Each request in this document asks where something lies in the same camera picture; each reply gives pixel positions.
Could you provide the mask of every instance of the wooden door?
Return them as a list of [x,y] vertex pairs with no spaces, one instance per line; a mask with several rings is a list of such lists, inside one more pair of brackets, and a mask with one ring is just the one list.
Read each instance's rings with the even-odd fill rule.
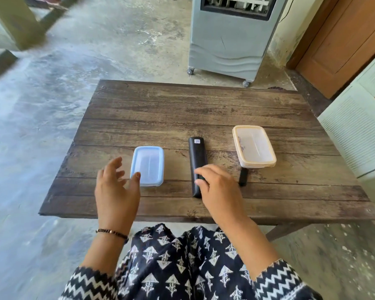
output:
[[375,0],[339,0],[298,70],[331,98],[375,54]]

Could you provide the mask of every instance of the hand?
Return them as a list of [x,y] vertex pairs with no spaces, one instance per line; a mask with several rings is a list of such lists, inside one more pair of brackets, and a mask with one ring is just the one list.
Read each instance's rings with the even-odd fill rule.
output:
[[222,230],[228,223],[247,218],[238,183],[228,172],[214,164],[196,168],[194,172],[205,178],[194,183],[200,187],[204,205]]
[[125,171],[117,171],[122,158],[111,160],[104,170],[97,173],[96,197],[99,228],[128,235],[136,218],[140,202],[140,172],[135,173],[125,189]]

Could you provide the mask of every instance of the left hand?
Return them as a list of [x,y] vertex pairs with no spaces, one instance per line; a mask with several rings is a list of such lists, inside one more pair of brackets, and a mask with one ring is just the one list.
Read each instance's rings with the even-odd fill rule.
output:
[[136,172],[125,189],[125,171],[117,171],[122,158],[111,160],[97,173],[96,197],[99,228],[128,235],[140,202],[140,172]]

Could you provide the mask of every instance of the bracelet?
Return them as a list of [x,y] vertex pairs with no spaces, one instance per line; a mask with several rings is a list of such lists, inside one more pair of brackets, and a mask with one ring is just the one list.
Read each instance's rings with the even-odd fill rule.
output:
[[96,233],[109,233],[109,234],[113,234],[113,235],[115,235],[117,237],[124,238],[125,239],[125,243],[127,243],[128,240],[129,240],[128,236],[126,236],[126,235],[124,235],[124,234],[122,234],[120,232],[116,232],[114,230],[104,230],[102,228],[99,228],[98,230],[96,230]]

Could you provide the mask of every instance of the door frame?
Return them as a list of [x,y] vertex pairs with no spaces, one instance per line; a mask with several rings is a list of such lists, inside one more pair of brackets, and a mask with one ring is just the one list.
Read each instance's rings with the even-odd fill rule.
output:
[[320,31],[322,25],[325,23],[338,1],[339,0],[324,0],[322,2],[289,61],[286,63],[286,68],[294,70],[297,67],[301,58],[303,58],[305,52],[310,47],[311,42]]

